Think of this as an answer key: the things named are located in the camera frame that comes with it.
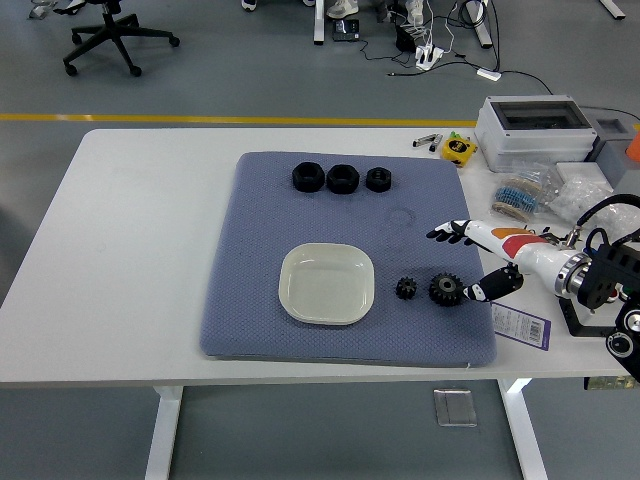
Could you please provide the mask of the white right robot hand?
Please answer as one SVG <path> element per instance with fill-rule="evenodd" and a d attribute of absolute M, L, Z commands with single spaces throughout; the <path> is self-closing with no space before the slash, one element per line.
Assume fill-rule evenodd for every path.
<path fill-rule="evenodd" d="M 506 296 L 523 284 L 525 274 L 535 274 L 555 295 L 567 298 L 577 292 L 571 282 L 589 265 L 586 254 L 554 245 L 526 229 L 498 227 L 480 220 L 452 220 L 426 234 L 438 242 L 476 245 L 507 262 L 473 285 L 459 287 L 464 297 L 489 302 Z"/>

